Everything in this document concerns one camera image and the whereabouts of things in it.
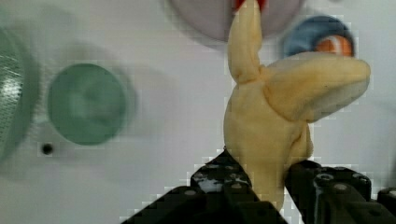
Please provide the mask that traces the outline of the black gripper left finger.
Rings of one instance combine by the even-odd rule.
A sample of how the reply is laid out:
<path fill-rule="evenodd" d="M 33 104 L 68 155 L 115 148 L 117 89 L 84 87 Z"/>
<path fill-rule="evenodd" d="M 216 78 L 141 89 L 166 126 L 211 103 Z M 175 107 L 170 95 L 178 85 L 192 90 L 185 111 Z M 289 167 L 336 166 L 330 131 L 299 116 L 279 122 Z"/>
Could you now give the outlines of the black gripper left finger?
<path fill-rule="evenodd" d="M 121 224 L 288 224 L 253 192 L 242 166 L 221 152 L 191 176 Z"/>

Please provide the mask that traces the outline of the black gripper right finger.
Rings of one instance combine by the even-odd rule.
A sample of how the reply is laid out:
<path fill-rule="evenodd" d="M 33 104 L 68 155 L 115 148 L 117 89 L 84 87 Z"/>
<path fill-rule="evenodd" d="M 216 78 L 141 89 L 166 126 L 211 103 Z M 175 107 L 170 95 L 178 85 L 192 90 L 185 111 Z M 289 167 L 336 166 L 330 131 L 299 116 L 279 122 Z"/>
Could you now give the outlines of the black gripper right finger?
<path fill-rule="evenodd" d="M 371 180 L 346 167 L 313 161 L 292 165 L 286 188 L 304 224 L 396 224 L 393 189 L 371 198 Z"/>

